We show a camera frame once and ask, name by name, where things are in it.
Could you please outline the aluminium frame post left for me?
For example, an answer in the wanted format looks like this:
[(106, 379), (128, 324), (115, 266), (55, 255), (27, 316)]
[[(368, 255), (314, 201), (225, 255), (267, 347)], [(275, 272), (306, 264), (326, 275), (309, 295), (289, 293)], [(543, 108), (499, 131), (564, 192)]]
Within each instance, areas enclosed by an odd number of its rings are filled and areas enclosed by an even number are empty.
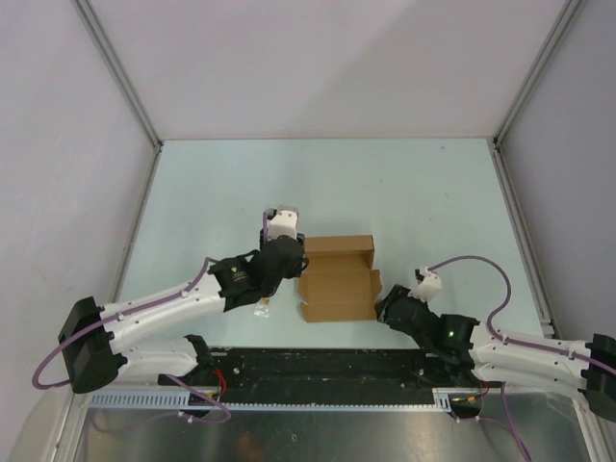
[(77, 12), (92, 43), (97, 49), (103, 63), (108, 68), (119, 93), (126, 102), (130, 112), (138, 123), (142, 133), (156, 151), (162, 145), (162, 140), (158, 136), (150, 117), (148, 116), (141, 99), (129, 78), (122, 62), (116, 53), (105, 28), (99, 19), (91, 1), (72, 0), (71, 5)]

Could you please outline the brown cardboard box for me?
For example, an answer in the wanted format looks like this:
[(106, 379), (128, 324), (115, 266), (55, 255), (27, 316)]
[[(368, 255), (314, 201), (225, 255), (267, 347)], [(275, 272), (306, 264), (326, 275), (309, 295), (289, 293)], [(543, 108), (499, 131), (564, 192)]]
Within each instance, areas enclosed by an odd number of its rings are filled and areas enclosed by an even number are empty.
[(371, 235), (310, 237), (297, 285), (307, 322), (374, 321), (382, 290)]

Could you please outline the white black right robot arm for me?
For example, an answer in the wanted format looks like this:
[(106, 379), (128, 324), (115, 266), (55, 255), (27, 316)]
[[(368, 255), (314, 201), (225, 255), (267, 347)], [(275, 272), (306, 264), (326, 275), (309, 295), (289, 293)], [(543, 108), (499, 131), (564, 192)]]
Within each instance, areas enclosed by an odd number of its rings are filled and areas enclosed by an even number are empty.
[(485, 321), (436, 315), (400, 285), (374, 311), (379, 322), (410, 336), (435, 357), (455, 386), (475, 379), (542, 389), (585, 401), (595, 415), (615, 421), (615, 339), (610, 336), (596, 334), (590, 342), (514, 338)]

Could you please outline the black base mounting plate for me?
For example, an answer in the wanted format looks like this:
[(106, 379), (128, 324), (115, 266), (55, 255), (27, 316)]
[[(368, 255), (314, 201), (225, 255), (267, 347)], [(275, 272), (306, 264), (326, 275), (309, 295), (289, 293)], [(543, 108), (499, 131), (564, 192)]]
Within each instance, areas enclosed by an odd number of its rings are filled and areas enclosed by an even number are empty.
[(215, 384), (222, 372), (228, 389), (258, 379), (324, 378), (392, 379), (421, 388), (497, 389), (495, 379), (478, 379), (470, 369), (455, 367), (420, 349), (214, 347), (213, 364), (181, 380), (194, 387)]

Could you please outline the aluminium frame post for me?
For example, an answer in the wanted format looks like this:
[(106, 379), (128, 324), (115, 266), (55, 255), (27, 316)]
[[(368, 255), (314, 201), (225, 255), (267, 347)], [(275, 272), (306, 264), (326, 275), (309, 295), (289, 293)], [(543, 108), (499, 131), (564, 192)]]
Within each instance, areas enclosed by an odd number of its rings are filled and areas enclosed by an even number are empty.
[(502, 146), (514, 124), (522, 115), (531, 96), (539, 87), (545, 73), (548, 71), (556, 53), (563, 45), (586, 5), (587, 1), (584, 0), (567, 0), (564, 2), (520, 89), (495, 132), (493, 143), (496, 148)]
[(108, 68), (119, 93), (126, 102), (130, 112), (138, 123), (142, 133), (156, 151), (162, 145), (162, 140), (158, 136), (150, 117), (148, 116), (141, 99), (129, 78), (122, 62), (116, 53), (105, 28), (99, 19), (91, 1), (72, 0), (71, 5), (77, 12), (92, 43), (97, 49), (103, 63)]

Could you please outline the aluminium frame post right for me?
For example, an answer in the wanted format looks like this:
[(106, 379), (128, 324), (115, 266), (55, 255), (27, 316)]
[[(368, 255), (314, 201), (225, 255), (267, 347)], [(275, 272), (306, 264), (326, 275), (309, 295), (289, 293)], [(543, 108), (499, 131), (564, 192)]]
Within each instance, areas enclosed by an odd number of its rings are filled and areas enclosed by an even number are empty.
[(514, 124), (522, 115), (531, 96), (539, 87), (545, 73), (548, 71), (556, 53), (563, 45), (586, 5), (587, 1), (584, 0), (567, 0), (564, 2), (520, 89), (495, 132), (493, 143), (496, 148), (502, 146)]

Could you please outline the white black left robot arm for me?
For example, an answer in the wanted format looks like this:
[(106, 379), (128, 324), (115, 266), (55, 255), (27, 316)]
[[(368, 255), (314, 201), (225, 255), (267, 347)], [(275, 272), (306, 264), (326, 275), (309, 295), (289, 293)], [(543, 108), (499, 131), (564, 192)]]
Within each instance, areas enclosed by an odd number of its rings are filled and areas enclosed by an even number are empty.
[(67, 378), (55, 385), (67, 386), (75, 394), (100, 390), (124, 375), (166, 375), (194, 385), (206, 382), (213, 362), (199, 335), (184, 334), (168, 344), (154, 342), (154, 336), (275, 295), (283, 280), (298, 278), (306, 269), (304, 248), (301, 233), (267, 237), (245, 254), (206, 258), (188, 282), (156, 294), (104, 305), (91, 296), (76, 301), (57, 346), (35, 368), (33, 386), (50, 389), (41, 375), (56, 358), (62, 358)]

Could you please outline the small cardboard scrap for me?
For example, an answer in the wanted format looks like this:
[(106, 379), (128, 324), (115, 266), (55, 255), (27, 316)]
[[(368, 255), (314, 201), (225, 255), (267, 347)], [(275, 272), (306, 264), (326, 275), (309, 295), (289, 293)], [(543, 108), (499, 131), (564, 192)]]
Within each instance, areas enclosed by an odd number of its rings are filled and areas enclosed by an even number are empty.
[(262, 297), (254, 306), (253, 314), (257, 317), (268, 318), (270, 316), (270, 299)]

